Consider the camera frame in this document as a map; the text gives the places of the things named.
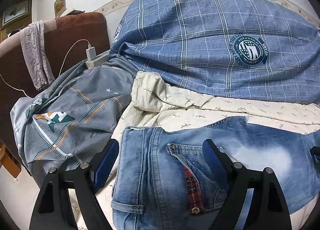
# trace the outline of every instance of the floor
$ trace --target floor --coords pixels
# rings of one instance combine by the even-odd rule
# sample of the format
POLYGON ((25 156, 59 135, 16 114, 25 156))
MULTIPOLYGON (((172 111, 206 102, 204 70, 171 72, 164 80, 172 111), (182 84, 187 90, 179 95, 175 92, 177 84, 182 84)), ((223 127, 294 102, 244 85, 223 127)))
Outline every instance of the floor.
POLYGON ((0 200, 20 230, 29 230, 29 223, 39 188, 24 167, 17 181, 5 167, 0 168, 0 200))

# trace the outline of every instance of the back pocket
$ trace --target back pocket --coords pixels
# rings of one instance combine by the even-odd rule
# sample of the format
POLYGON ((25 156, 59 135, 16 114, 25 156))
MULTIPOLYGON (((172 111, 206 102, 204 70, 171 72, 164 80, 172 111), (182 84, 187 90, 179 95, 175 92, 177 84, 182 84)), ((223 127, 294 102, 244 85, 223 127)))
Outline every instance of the back pocket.
POLYGON ((186 180, 186 188, 191 214, 221 208, 227 194, 220 189, 205 162, 202 146, 167 145, 168 153, 181 162, 181 173, 186 180))

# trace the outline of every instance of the cream floral sheet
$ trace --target cream floral sheet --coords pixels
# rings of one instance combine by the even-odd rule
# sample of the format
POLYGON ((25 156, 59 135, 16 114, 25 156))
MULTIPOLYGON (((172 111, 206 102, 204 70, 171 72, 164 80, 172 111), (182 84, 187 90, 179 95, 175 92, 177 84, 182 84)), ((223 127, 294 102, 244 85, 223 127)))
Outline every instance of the cream floral sheet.
MULTIPOLYGON (((132 101, 123 112, 112 138, 121 144, 122 132, 127 126, 161 126, 166 131, 203 127, 229 116, 243 115, 249 123, 279 128, 301 134, 320 129, 320 108, 315 104, 265 102, 215 97, 165 83, 159 74, 138 72, 132 87, 132 101)), ((111 191, 118 166, 97 194, 97 199, 113 229, 111 191)), ((76 195, 71 193, 74 214, 80 230, 86 229, 79 212, 76 195)), ((291 215, 292 229, 298 230, 313 210, 318 196, 291 215)))

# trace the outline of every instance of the blue gripper pad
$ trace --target blue gripper pad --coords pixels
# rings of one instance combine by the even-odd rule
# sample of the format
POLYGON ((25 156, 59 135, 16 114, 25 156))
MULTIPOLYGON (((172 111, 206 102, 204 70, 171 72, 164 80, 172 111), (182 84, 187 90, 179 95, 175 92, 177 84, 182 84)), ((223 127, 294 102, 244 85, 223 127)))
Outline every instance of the blue gripper pad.
POLYGON ((112 140, 113 142, 108 142, 108 144, 111 144, 111 146, 109 147, 109 150, 102 159, 98 168, 94 172, 93 177, 91 177, 93 181, 93 190, 95 193, 97 193, 97 191, 103 188, 106 184, 106 181, 112 170, 113 164, 115 164, 115 161, 119 154, 119 143, 117 140, 112 140))
POLYGON ((202 153, 219 188, 222 188, 223 190, 228 191, 229 184, 228 184, 228 178, 227 178, 228 177, 227 171, 223 167, 218 156, 216 155, 214 150, 211 148, 207 140, 203 142, 202 153))

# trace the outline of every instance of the light blue denim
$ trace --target light blue denim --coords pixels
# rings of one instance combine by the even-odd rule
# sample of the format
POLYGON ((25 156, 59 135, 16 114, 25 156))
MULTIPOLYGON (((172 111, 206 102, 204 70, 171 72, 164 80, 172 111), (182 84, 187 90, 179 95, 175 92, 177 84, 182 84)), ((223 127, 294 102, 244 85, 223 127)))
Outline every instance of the light blue denim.
MULTIPOLYGON (((116 228, 207 230, 226 197, 204 161, 202 144, 208 138, 248 169, 271 167, 291 214, 320 191, 320 162, 309 152, 320 146, 320 130, 302 135, 248 124, 243 116, 176 132, 128 127, 123 132, 112 193, 116 228), (205 211, 197 215, 190 213, 183 166, 191 169, 200 185, 205 211)), ((243 228, 251 197, 249 190, 237 230, 243 228)))

